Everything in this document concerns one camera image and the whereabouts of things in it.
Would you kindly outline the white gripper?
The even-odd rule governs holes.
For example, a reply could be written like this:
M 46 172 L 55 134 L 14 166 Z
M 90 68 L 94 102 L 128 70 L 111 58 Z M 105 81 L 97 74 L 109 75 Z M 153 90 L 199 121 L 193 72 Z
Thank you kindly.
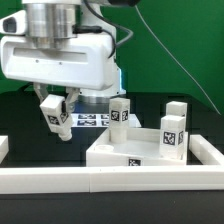
M 37 49 L 26 37 L 5 36 L 1 40 L 1 66 L 8 79 L 35 82 L 33 88 L 40 102 L 48 96 L 46 84 L 67 87 L 62 111 L 73 112 L 79 88 L 104 90 L 113 85 L 116 65 L 109 58 L 111 50 L 111 38 L 104 34 L 66 39 L 60 50 Z

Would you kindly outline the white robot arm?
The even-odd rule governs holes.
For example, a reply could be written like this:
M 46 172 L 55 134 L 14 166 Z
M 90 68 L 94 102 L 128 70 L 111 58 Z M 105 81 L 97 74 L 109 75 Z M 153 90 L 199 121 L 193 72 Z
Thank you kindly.
M 41 100 L 48 85 L 63 86 L 74 110 L 83 89 L 103 92 L 116 83 L 116 49 L 128 41 L 100 8 L 134 7 L 141 0 L 21 0 L 23 9 L 0 19 L 0 60 L 8 79 L 34 84 Z

